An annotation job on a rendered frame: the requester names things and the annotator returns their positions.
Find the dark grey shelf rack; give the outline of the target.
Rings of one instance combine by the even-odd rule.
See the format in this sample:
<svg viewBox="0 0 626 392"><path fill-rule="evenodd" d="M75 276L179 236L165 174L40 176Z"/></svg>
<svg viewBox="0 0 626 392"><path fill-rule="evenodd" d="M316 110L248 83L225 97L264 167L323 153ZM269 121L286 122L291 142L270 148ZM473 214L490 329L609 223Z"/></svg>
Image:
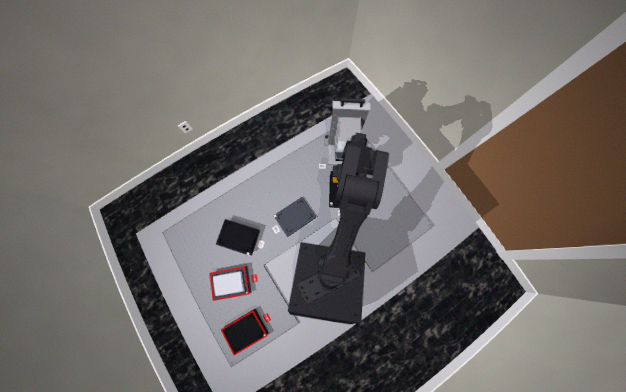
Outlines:
<svg viewBox="0 0 626 392"><path fill-rule="evenodd" d="M328 141L328 165L342 164L343 161L335 161L335 152L343 152L338 151L338 141L351 141L356 132L362 134L368 113L367 110L333 109Z"/></svg>

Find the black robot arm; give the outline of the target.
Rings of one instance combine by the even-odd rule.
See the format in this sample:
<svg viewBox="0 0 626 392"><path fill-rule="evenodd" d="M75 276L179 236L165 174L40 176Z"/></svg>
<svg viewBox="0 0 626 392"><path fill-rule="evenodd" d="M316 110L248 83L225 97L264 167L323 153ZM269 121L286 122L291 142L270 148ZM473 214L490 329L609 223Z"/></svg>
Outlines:
<svg viewBox="0 0 626 392"><path fill-rule="evenodd" d="M366 144L366 134L356 132L356 136L353 135L344 146L342 171L335 198L340 201L340 220L335 238L327 247L325 257L320 256L319 273L298 283L307 304L360 276L350 253L363 221L371 209L377 209L380 204L389 159L388 152L372 150ZM373 175L372 180L358 176L357 173ZM309 283L311 281L314 282ZM319 294L315 295L317 292Z"/></svg>

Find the white microplate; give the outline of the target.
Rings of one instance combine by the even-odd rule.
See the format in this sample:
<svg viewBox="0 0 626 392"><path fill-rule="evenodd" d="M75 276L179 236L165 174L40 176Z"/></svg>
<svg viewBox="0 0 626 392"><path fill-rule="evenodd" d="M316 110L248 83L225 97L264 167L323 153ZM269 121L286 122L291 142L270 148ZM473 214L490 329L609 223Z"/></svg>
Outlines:
<svg viewBox="0 0 626 392"><path fill-rule="evenodd" d="M213 276L215 296L244 291L242 271Z"/></svg>

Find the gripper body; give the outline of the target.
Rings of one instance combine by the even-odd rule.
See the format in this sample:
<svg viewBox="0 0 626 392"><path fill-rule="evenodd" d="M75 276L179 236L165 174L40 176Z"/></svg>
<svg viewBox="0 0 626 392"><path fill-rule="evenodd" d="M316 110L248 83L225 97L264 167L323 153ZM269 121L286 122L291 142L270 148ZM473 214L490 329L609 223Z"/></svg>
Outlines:
<svg viewBox="0 0 626 392"><path fill-rule="evenodd" d="M342 171L342 164L337 164L333 166L333 177L337 177L337 181L340 179ZM367 174L357 173L356 175L367 177Z"/></svg>

